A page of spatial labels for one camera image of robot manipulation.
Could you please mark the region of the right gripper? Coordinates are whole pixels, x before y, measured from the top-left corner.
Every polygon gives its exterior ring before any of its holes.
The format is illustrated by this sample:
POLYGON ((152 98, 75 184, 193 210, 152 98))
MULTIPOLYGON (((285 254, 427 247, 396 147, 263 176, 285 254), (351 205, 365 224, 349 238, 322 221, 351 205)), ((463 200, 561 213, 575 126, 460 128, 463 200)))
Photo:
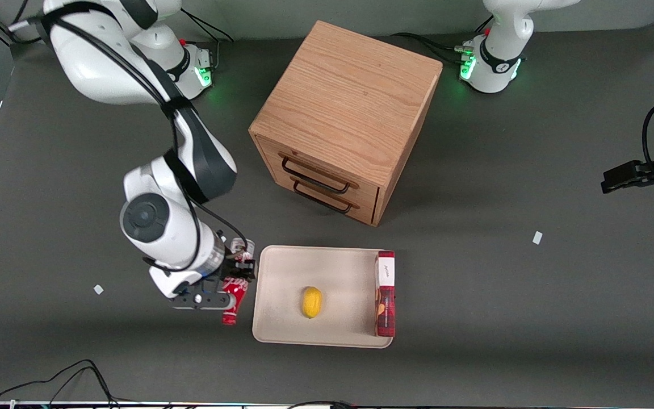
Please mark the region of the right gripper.
POLYGON ((200 252, 194 264, 181 272, 165 272, 155 266, 149 267, 149 274, 158 290, 168 299, 176 298, 189 286, 200 281, 220 282, 226 278, 241 277, 246 281, 256 279, 257 264, 253 259, 238 261, 228 249, 216 249, 210 253, 200 252))

